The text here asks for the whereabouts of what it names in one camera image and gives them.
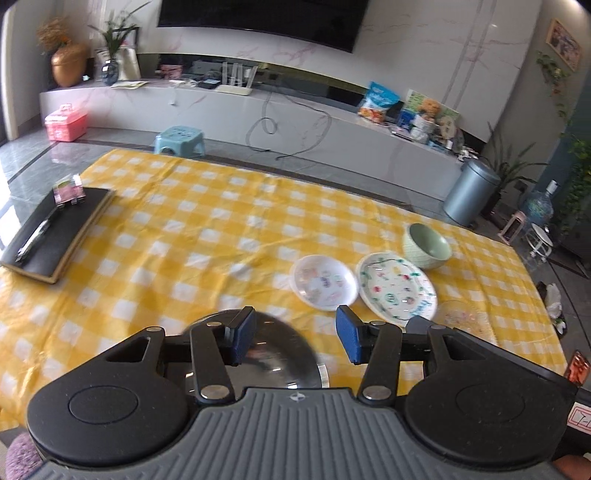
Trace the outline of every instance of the sticker label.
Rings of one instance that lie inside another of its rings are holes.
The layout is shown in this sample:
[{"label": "sticker label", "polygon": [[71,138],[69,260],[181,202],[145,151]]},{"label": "sticker label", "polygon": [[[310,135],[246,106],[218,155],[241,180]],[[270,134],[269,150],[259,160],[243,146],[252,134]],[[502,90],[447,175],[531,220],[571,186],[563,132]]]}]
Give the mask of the sticker label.
[{"label": "sticker label", "polygon": [[581,432],[591,434],[591,407],[575,402],[570,410],[567,425]]}]

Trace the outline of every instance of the gold vase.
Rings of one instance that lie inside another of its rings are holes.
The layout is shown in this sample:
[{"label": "gold vase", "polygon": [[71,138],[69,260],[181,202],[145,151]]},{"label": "gold vase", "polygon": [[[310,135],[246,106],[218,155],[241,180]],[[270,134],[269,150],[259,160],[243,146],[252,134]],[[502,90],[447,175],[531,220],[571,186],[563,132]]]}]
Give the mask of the gold vase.
[{"label": "gold vase", "polygon": [[59,48],[51,58],[51,70],[56,83],[62,88],[80,83],[86,70],[87,58],[87,45],[70,43]]}]

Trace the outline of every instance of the blue gripper pad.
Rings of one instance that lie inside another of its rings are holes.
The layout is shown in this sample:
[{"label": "blue gripper pad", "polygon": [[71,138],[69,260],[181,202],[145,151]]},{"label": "blue gripper pad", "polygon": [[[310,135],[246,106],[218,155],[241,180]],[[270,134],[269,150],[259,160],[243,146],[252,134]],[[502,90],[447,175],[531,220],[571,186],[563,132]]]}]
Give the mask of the blue gripper pad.
[{"label": "blue gripper pad", "polygon": [[232,357],[234,364],[241,364],[251,346],[256,332],[256,311],[250,312],[234,333],[232,339]]},{"label": "blue gripper pad", "polygon": [[336,333],[339,335],[340,343],[343,344],[349,361],[352,364],[361,363],[361,344],[359,343],[359,329],[347,312],[341,307],[336,309]]}]

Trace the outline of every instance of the potted plant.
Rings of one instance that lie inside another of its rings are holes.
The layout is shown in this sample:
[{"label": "potted plant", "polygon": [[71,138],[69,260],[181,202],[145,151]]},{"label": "potted plant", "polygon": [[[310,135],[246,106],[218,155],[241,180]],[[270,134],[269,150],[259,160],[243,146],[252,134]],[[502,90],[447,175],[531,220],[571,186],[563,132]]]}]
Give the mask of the potted plant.
[{"label": "potted plant", "polygon": [[72,87],[82,80],[86,70],[88,46],[72,42],[66,26],[66,19],[55,17],[37,29],[39,45],[43,47],[48,61],[48,90],[57,85],[63,88]]},{"label": "potted plant", "polygon": [[486,203],[485,207],[482,209],[481,213],[485,218],[490,218],[492,216],[493,210],[501,199],[503,192],[513,182],[522,180],[527,183],[536,183],[535,180],[522,175],[522,172],[526,168],[547,165],[547,163],[529,163],[523,160],[527,153],[533,148],[535,142],[530,143],[514,157],[513,145],[509,144],[505,148],[502,134],[500,132],[493,132],[490,124],[488,125],[488,128],[491,131],[490,142],[492,144],[493,158],[491,159],[481,156],[480,159],[495,171],[501,179],[501,182],[491,195],[491,198]]},{"label": "potted plant", "polygon": [[127,22],[131,18],[131,15],[148,4],[149,2],[146,2],[129,13],[121,12],[116,18],[115,13],[112,10],[109,19],[106,22],[106,30],[101,30],[93,25],[88,25],[103,36],[106,49],[109,52],[109,59],[105,61],[101,69],[102,79],[105,85],[113,85],[119,79],[119,62],[115,56],[129,33],[131,33],[134,28],[137,28],[136,24],[128,25]]}]

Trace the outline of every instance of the cable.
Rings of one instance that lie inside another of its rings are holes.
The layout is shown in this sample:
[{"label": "cable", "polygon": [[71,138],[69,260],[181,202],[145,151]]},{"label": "cable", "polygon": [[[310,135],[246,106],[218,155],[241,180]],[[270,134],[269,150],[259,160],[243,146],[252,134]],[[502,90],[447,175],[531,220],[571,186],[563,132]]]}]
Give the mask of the cable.
[{"label": "cable", "polygon": [[[326,116],[326,127],[324,128],[324,131],[322,132],[322,134],[318,137],[318,140],[314,143],[314,145],[312,145],[311,147],[305,148],[303,150],[297,151],[295,153],[292,154],[286,154],[286,155],[278,155],[275,157],[275,160],[279,160],[281,158],[288,158],[288,157],[295,157],[296,155],[300,155],[302,153],[306,153],[309,152],[310,150],[318,147],[318,145],[320,145],[322,143],[322,141],[326,138],[326,135],[328,135],[328,132],[330,130],[330,127],[332,125],[332,116],[328,113],[325,112],[324,110],[320,110],[317,108],[314,108],[313,106],[310,105],[306,105],[305,103],[300,103],[300,102],[296,102],[294,99],[292,99],[291,97],[289,97],[288,95],[286,95],[285,93],[282,93],[279,90],[279,87],[275,87],[277,89],[277,93],[279,93],[280,95],[283,95],[286,99],[288,99],[291,103],[295,103],[296,105],[299,106],[303,106],[306,107],[310,110],[314,110],[315,112],[318,113],[322,113],[323,115]],[[267,134],[267,135],[274,135],[277,133],[279,124],[277,123],[277,121],[269,116],[267,116],[267,107],[269,105],[269,102],[271,101],[271,96],[273,94],[273,91],[270,89],[269,90],[269,94],[267,95],[267,98],[265,99],[265,101],[262,104],[262,109],[261,109],[261,117],[259,118],[259,120],[257,120],[248,130],[248,132],[246,133],[246,137],[245,137],[245,143],[246,146],[248,148],[250,148],[251,150],[254,150],[255,152],[269,152],[270,149],[269,148],[257,148],[257,147],[253,147],[251,145],[251,135],[252,133],[255,131],[255,128],[258,127],[258,125],[262,125],[262,129],[263,131]],[[269,121],[271,123],[271,129],[269,129],[267,127],[267,121]]]},{"label": "cable", "polygon": [[[246,132],[246,137],[244,139],[246,146],[248,148],[250,148],[251,150],[254,150],[255,152],[269,152],[269,151],[271,151],[269,148],[257,148],[257,147],[253,147],[251,145],[251,135],[255,131],[255,128],[258,127],[259,124],[262,124],[262,129],[267,135],[274,135],[277,133],[277,129],[279,127],[275,120],[273,120],[270,116],[267,116],[267,106],[269,105],[269,102],[271,101],[271,95],[273,95],[273,92],[271,90],[269,90],[269,94],[267,95],[267,98],[265,99],[265,101],[262,104],[261,117],[259,118],[259,120],[254,122],[254,124],[252,124],[252,127],[250,127],[250,129],[248,129],[248,132]],[[267,120],[269,120],[271,122],[271,125],[273,127],[273,131],[270,131],[267,128]]]},{"label": "cable", "polygon": [[320,145],[322,143],[322,141],[328,135],[330,127],[332,126],[332,120],[333,120],[332,116],[328,112],[325,112],[324,110],[314,108],[313,106],[306,105],[305,103],[296,102],[293,98],[287,96],[285,93],[282,93],[282,95],[285,98],[287,98],[291,103],[295,103],[296,105],[300,105],[300,106],[305,106],[306,108],[309,108],[310,110],[314,110],[315,112],[323,113],[324,115],[326,115],[326,127],[324,128],[324,131],[322,132],[322,134],[318,137],[318,140],[316,140],[316,143],[314,143],[314,145],[312,145],[311,147],[305,148],[304,150],[300,150],[300,151],[297,151],[297,152],[289,154],[289,155],[278,155],[275,157],[275,160],[279,160],[280,158],[295,157],[296,155],[300,155],[302,153],[309,152],[310,150],[318,147],[318,145]]}]

